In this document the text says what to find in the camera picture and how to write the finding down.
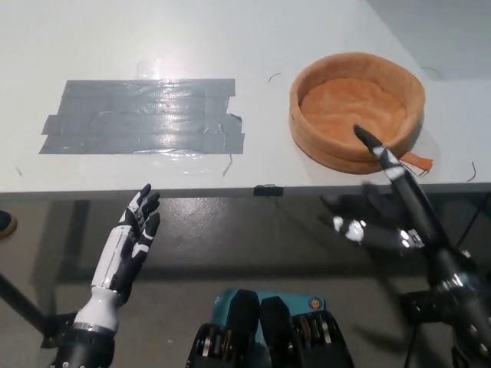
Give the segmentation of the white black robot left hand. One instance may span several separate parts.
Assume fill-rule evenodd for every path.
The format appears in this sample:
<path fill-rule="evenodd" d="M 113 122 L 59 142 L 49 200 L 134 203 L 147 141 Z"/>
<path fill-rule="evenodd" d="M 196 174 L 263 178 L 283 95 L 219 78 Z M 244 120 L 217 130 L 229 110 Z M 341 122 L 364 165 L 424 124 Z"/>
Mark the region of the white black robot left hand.
<path fill-rule="evenodd" d="M 91 282 L 116 292 L 126 303 L 160 227 L 160 194 L 145 185 L 130 200 L 112 228 Z"/>

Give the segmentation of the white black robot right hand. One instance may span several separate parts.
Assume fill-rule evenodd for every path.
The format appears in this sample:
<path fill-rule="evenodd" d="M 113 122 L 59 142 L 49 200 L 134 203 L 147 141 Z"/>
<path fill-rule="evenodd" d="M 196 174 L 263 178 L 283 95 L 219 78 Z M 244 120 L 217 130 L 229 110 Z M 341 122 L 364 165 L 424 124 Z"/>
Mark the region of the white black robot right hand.
<path fill-rule="evenodd" d="M 329 213 L 319 216 L 321 222 L 350 242 L 367 248 L 400 253 L 420 251 L 427 261 L 428 283 L 433 288 L 463 287 L 475 281 L 479 277 L 476 263 L 451 244 L 429 199 L 409 170 L 365 128 L 356 124 L 354 134 L 380 163 L 397 201 L 384 202 L 371 183 L 363 185 L 365 198 L 379 214 L 386 215 L 391 210 L 395 219 L 387 225 L 375 224 L 360 216 L 337 212 L 327 199 L 322 199 Z"/>

